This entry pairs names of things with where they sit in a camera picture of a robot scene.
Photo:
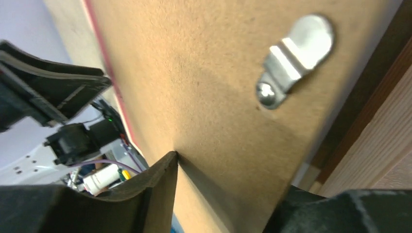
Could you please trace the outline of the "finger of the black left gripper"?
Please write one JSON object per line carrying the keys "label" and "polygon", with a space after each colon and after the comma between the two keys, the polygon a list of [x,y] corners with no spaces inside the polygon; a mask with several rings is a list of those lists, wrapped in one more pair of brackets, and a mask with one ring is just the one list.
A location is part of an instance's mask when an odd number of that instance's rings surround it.
{"label": "finger of the black left gripper", "polygon": [[65,124],[112,85],[99,68],[40,59],[0,42],[0,130],[25,117],[42,127]]}

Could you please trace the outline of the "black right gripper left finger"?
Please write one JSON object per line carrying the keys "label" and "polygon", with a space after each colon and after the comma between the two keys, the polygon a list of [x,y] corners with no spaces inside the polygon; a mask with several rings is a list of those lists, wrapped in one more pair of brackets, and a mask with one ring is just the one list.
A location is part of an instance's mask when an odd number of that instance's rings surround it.
{"label": "black right gripper left finger", "polygon": [[168,233],[178,153],[168,152],[130,180],[92,197],[62,185],[0,189],[3,233]]}

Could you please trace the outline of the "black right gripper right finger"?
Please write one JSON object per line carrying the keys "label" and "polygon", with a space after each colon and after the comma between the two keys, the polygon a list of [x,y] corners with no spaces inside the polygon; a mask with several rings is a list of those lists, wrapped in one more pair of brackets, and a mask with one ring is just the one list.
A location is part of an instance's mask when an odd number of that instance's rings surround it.
{"label": "black right gripper right finger", "polygon": [[326,198],[291,186],[265,233],[410,233],[410,189],[354,189]]}

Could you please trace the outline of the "brown cardboard backing board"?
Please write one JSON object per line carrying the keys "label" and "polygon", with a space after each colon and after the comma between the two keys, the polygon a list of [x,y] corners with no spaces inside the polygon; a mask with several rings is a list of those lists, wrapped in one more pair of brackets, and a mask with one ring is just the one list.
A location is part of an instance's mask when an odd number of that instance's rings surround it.
{"label": "brown cardboard backing board", "polygon": [[[187,233],[260,233],[399,0],[88,0],[130,135],[149,164],[181,155]],[[328,58],[276,110],[255,84],[302,16],[333,24]]]}

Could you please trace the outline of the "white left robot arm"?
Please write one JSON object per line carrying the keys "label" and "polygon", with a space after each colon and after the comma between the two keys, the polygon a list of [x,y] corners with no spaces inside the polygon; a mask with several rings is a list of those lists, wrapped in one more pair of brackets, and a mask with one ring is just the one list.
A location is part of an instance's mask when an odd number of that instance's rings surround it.
{"label": "white left robot arm", "polygon": [[27,118],[57,130],[1,167],[1,185],[52,183],[124,139],[121,117],[100,98],[111,84],[99,68],[44,60],[2,40],[1,134]]}

